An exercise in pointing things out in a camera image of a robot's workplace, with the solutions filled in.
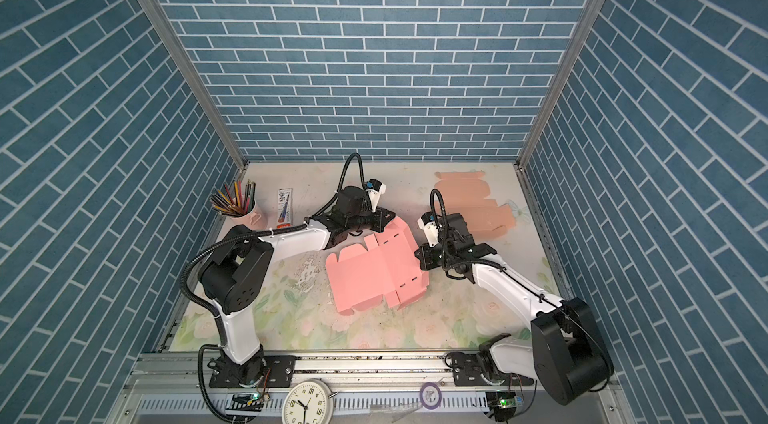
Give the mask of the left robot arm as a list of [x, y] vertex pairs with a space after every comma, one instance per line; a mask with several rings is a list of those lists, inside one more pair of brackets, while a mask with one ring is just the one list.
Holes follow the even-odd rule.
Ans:
[[253, 231], [230, 229], [219, 242], [201, 251], [182, 269], [181, 293], [214, 318], [219, 356], [209, 362], [214, 387], [254, 388], [267, 382], [267, 362], [253, 322], [253, 309], [269, 266], [310, 252], [329, 250], [351, 233], [381, 232], [395, 213], [379, 206], [386, 186], [371, 179], [338, 191], [331, 210], [303, 224]]

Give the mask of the pink cardboard box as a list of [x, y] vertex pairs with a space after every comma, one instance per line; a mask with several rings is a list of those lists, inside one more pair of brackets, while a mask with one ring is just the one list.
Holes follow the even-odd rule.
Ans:
[[421, 299], [429, 276], [417, 249], [409, 226], [397, 217], [383, 232], [329, 255], [325, 267], [337, 312], [350, 316], [381, 303], [402, 309]]

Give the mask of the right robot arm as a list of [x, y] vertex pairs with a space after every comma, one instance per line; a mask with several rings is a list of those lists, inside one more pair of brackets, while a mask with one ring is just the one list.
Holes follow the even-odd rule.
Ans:
[[528, 344], [502, 333], [479, 346], [473, 364], [484, 380], [495, 384], [511, 374], [531, 378], [561, 405], [609, 383], [615, 368], [585, 301], [565, 300], [513, 270], [494, 248], [474, 240], [458, 213], [427, 212], [418, 227], [427, 239], [415, 252], [422, 270], [439, 269], [490, 292], [530, 331]]

